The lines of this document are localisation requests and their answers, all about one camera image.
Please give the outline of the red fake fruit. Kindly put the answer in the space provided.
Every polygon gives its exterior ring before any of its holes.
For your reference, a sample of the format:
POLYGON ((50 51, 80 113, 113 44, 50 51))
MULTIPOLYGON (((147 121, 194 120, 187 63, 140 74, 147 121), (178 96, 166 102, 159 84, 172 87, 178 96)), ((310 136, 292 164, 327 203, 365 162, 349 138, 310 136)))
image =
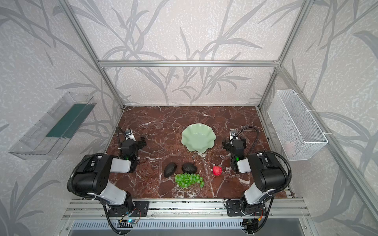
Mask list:
POLYGON ((215 176, 220 176, 222 174, 222 167, 220 167, 220 166, 214 166, 213 169, 212 169, 212 173, 215 176))

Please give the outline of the dark avocado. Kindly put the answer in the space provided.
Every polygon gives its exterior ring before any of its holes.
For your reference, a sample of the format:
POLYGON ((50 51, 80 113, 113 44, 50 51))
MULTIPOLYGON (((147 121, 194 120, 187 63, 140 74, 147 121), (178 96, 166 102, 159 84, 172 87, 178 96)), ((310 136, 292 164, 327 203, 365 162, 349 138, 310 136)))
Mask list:
POLYGON ((188 174, 195 174, 198 168, 192 163, 184 163, 182 165, 182 171, 188 174))
POLYGON ((163 171, 163 176, 165 178, 169 178, 170 176, 172 176, 175 173, 176 169, 177 169, 176 163, 174 163, 174 162, 169 163, 163 171))

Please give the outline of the green grape bunch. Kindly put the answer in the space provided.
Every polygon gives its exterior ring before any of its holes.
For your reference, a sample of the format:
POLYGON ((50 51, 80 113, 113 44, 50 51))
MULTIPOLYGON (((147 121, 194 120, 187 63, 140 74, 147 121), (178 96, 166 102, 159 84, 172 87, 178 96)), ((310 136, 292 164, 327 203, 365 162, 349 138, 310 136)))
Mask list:
POLYGON ((180 188, 188 188, 194 184, 198 184, 200 188, 203 188, 205 185, 204 179, 200 174, 178 174, 174 180, 180 188))

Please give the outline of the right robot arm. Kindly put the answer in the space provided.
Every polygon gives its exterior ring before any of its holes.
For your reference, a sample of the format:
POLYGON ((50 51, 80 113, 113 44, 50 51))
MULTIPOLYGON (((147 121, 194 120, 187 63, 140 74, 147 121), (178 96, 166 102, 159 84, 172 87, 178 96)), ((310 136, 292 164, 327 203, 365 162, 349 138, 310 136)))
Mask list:
POLYGON ((280 154, 258 151, 244 154, 245 140, 224 141, 222 148, 231 154, 231 168, 237 173, 250 173, 253 184, 240 200, 227 200, 224 205, 228 216, 264 216, 265 203, 284 190, 292 178, 288 161, 280 154))

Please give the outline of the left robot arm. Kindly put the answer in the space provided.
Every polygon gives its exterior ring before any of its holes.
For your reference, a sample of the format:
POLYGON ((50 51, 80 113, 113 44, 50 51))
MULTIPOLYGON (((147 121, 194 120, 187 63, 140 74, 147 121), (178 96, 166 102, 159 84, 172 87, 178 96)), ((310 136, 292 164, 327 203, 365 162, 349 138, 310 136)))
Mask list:
POLYGON ((139 164, 138 152, 146 145, 145 137, 138 141, 127 138, 119 144, 119 156, 105 153, 85 155, 69 177, 68 191, 82 198, 98 200, 118 214, 133 212, 135 204, 131 194, 112 184, 109 176, 111 173, 133 173, 139 164))

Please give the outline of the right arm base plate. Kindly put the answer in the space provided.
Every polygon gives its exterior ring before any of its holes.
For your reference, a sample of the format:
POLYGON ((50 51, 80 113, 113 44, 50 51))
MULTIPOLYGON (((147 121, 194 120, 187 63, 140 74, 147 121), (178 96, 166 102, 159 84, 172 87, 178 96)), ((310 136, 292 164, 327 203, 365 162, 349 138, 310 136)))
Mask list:
POLYGON ((224 199, 223 205, 227 210, 227 216, 253 216, 263 218, 266 215, 267 210, 264 203, 250 205, 247 204, 244 199, 224 199))

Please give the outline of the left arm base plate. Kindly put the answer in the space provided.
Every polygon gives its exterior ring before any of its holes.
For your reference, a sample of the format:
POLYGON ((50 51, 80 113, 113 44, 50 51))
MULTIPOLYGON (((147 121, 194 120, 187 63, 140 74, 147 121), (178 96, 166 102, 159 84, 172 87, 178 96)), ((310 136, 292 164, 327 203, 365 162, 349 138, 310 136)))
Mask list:
POLYGON ((131 206, 109 206, 109 217, 146 217, 149 210, 149 201, 133 201, 131 206))

